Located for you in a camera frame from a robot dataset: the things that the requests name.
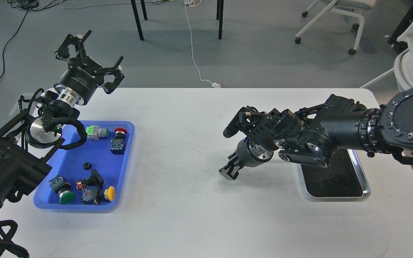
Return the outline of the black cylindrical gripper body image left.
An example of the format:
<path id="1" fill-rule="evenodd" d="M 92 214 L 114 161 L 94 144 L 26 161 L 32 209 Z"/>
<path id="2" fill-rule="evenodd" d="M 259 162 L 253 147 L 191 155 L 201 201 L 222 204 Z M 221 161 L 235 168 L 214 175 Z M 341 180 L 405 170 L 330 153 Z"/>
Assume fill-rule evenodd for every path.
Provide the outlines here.
<path id="1" fill-rule="evenodd" d="M 78 105 L 86 105 L 98 86 L 104 82 L 104 75 L 94 73 L 100 72 L 100 65 L 87 58 L 84 65 L 80 57 L 71 58 L 68 67 L 54 84 L 57 93 L 69 88 L 79 95 Z"/>

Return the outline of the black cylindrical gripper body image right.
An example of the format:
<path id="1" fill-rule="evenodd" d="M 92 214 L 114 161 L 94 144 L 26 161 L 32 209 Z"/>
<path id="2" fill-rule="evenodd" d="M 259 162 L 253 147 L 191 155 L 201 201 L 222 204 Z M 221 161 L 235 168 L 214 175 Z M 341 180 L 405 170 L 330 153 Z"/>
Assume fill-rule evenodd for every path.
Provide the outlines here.
<path id="1" fill-rule="evenodd" d="M 240 169 L 244 167 L 255 168 L 270 161 L 274 155 L 273 151 L 266 150 L 248 138 L 239 141 L 236 152 Z"/>

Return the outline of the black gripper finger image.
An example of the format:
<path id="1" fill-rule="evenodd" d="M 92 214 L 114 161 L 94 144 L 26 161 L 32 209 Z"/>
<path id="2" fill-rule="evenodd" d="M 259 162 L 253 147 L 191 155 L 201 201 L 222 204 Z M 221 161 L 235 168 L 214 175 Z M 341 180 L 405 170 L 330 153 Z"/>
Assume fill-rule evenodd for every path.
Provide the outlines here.
<path id="1" fill-rule="evenodd" d="M 116 88 L 125 78 L 125 76 L 119 69 L 119 66 L 123 59 L 124 57 L 121 56 L 113 67 L 99 67 L 97 69 L 97 85 L 101 86 L 106 94 L 113 93 L 113 91 L 116 90 Z M 113 76 L 114 80 L 105 83 L 104 77 L 109 75 Z"/>
<path id="2" fill-rule="evenodd" d="M 73 45 L 76 51 L 76 57 L 79 57 L 79 60 L 82 64 L 87 64 L 88 56 L 85 51 L 84 42 L 92 31 L 88 30 L 84 36 L 79 38 L 78 36 L 72 36 L 68 34 L 64 39 L 63 43 L 59 46 L 59 48 L 55 51 L 56 55 L 55 58 L 57 60 L 69 61 L 70 60 L 70 53 L 69 53 L 69 46 Z"/>

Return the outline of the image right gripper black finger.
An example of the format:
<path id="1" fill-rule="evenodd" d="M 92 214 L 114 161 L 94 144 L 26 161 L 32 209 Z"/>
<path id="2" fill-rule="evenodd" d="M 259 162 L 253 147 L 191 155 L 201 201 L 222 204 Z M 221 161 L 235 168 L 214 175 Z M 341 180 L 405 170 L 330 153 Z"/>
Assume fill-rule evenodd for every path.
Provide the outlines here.
<path id="1" fill-rule="evenodd" d="M 238 177 L 240 170 L 241 165 L 239 163 L 229 163 L 227 168 L 227 179 L 235 180 Z"/>
<path id="2" fill-rule="evenodd" d="M 239 158 L 236 153 L 228 156 L 228 163 L 219 169 L 223 177 L 238 177 L 239 175 Z"/>

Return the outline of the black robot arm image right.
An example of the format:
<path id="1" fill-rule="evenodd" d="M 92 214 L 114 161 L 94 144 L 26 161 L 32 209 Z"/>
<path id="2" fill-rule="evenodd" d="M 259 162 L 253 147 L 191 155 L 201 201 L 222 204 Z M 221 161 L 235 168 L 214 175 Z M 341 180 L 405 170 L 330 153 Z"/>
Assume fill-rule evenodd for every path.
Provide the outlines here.
<path id="1" fill-rule="evenodd" d="M 318 168 L 327 168 L 339 149 L 363 150 L 369 157 L 392 154 L 399 163 L 413 165 L 413 88 L 372 109 L 334 94 L 297 112 L 242 107 L 223 136 L 238 132 L 244 139 L 219 169 L 228 180 L 236 179 L 244 167 L 268 162 L 275 151 L 286 162 Z"/>

